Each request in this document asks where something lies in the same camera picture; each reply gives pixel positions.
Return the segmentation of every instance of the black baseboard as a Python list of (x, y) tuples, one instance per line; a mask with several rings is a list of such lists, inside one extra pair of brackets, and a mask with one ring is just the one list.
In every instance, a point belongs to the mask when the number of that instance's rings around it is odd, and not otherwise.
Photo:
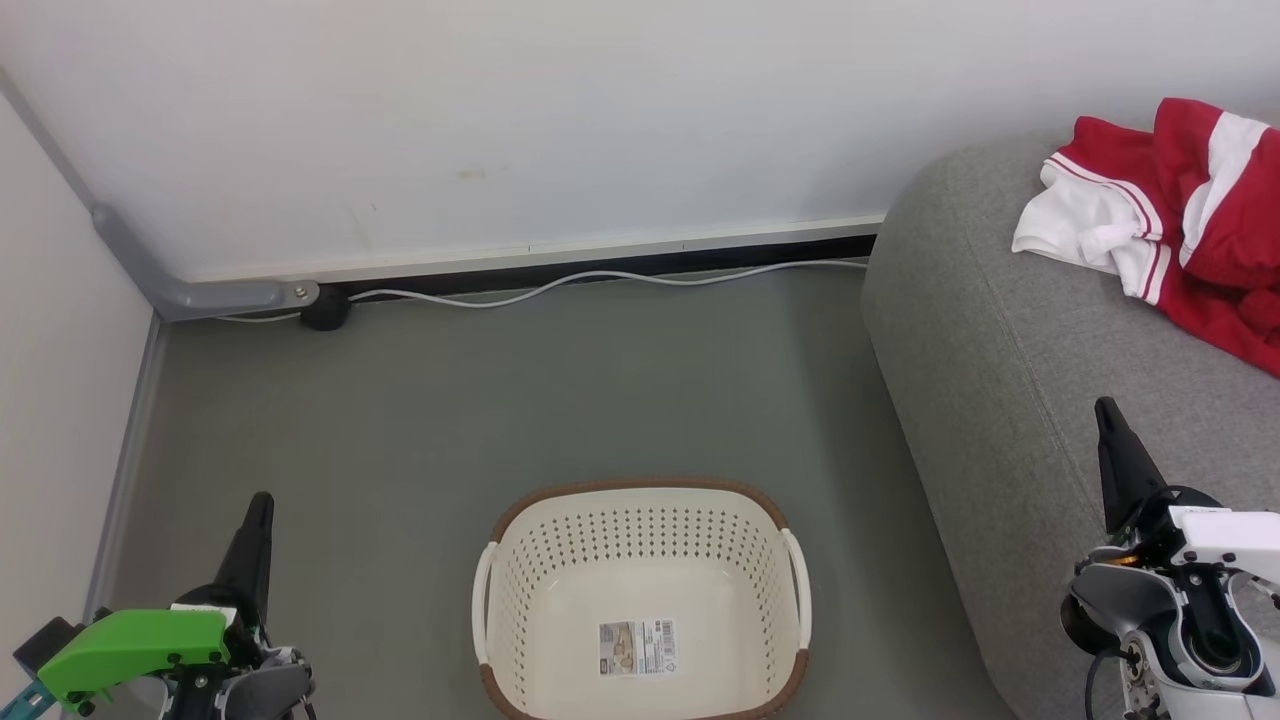
[[(475, 270), (470, 273), (356, 281), (334, 283), (332, 287), (347, 296), (378, 288), (404, 290), (410, 292), (421, 292), (424, 295), (460, 295), (466, 292), (525, 290), (540, 287), (558, 278), (563, 278), (564, 275), (585, 273), (588, 270), (622, 270), (641, 275), (662, 275), (671, 273), (696, 273), (705, 270), (754, 268), (759, 265), (773, 265), (776, 263), (794, 263), (797, 260), (865, 258), (872, 254), (872, 245), (874, 242), (874, 234), (865, 234), (833, 240), (815, 240), (812, 242), (755, 245), (750, 247), (668, 252), (664, 255), (613, 258), (609, 260), (558, 263), (554, 265), (503, 268), (495, 270)], [(595, 282), (596, 279), (608, 278), (588, 278), (579, 282)]]

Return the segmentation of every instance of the gray sofa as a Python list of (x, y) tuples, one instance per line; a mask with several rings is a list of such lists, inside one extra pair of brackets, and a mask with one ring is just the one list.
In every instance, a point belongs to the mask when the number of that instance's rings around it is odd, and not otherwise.
[[(1089, 657), (1057, 614), (1073, 561), (1103, 539), (1094, 398), (1117, 400), (1170, 483), (1280, 509), (1280, 379), (1124, 297), (1116, 277), (1010, 251), (1041, 161), (1068, 140), (973, 147), (920, 172), (863, 296), (983, 660), (1023, 720), (1083, 717)], [(1280, 628), (1274, 610), (1249, 616)], [(1114, 703), (1100, 698), (1098, 717), (1119, 717)]]

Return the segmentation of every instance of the barcode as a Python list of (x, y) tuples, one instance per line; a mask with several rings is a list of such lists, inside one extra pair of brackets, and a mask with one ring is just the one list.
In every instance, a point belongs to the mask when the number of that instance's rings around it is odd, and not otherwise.
[(671, 620), (662, 623), (662, 655), (663, 657), (676, 656), (676, 628)]

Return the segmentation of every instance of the white cable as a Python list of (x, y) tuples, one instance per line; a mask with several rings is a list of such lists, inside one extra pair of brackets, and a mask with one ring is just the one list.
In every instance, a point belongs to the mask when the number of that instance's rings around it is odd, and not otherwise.
[[(588, 270), (585, 273), (575, 273), (572, 275), (564, 275), (563, 278), (552, 281), (541, 287), (530, 290), (529, 292), (517, 295), (515, 297), (508, 297), (506, 300), (494, 300), (493, 302), (467, 302), (465, 300), (449, 300), (448, 297), (440, 297), (438, 295), (425, 295), (421, 292), (410, 292), (407, 290), (370, 290), (366, 292), (360, 292), (348, 297), (352, 302), (357, 300), (367, 300), (370, 297), (379, 296), (393, 296), (393, 297), (407, 297), (411, 300), (426, 300), (428, 302), (438, 302), (440, 305), (448, 305), (451, 307), (465, 307), (467, 310), (488, 310), (492, 307), (503, 307), (506, 305), (515, 305), (529, 300), (530, 297), (536, 297), (553, 287), (562, 286), (573, 281), (580, 281), (585, 278), (620, 278), (627, 281), (639, 281), (653, 284), (664, 284), (669, 287), (698, 287), (704, 284), (716, 284), (731, 281), (740, 281), (742, 278), (749, 278), (751, 275), (759, 275), (762, 273), (771, 273), (773, 270), (783, 270), (786, 268), (812, 268), (812, 266), (829, 266), (829, 268), (849, 268), (849, 269), (867, 269), (865, 263), (851, 263), (849, 260), (797, 260), (794, 263), (778, 263), (776, 265), (764, 265), (762, 268), (751, 268), (750, 270), (742, 270), (741, 273), (733, 273), (728, 275), (716, 275), (710, 278), (701, 278), (696, 281), (673, 281), (668, 278), (655, 278), (652, 275), (639, 275), (636, 273), (623, 273), (621, 270)], [(274, 323), (276, 320), (287, 320), (289, 318), (297, 318), (298, 313), (291, 313), (288, 315), (276, 315), (274, 318), (219, 318), (220, 320), (232, 320), (238, 323)]]

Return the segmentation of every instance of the red and white clothing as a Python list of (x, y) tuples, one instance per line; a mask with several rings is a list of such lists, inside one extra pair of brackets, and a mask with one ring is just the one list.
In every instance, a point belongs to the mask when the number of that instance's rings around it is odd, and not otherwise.
[(1280, 375), (1280, 131), (1166, 99), (1153, 132), (1080, 118), (1041, 181), (1015, 252), (1117, 274), (1125, 295)]

